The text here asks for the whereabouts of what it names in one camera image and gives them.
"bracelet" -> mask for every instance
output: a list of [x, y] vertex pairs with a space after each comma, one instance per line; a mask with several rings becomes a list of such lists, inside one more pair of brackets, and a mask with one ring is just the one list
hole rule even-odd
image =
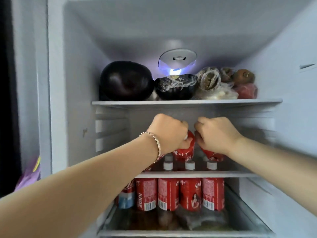
[[142, 133], [140, 133], [140, 135], [139, 136], [141, 136], [142, 134], [149, 134], [149, 135], [151, 135], [154, 139], [155, 139], [155, 141], [156, 141], [156, 144], [158, 145], [158, 157], [156, 158], [156, 160], [154, 161], [154, 163], [153, 164], [155, 164], [157, 161], [159, 161], [160, 160], [160, 158], [162, 157], [161, 156], [161, 145], [160, 145], [160, 143], [159, 143], [159, 140], [153, 135], [153, 134], [151, 134], [150, 132], [142, 132]]

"crisper drawer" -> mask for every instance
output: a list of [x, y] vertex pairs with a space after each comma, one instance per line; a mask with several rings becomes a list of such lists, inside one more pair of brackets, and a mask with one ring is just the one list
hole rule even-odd
[[229, 226], [232, 228], [226, 231], [123, 230], [122, 224], [129, 219], [128, 211], [114, 206], [98, 237], [275, 237], [263, 221], [228, 187], [225, 190], [225, 205]]

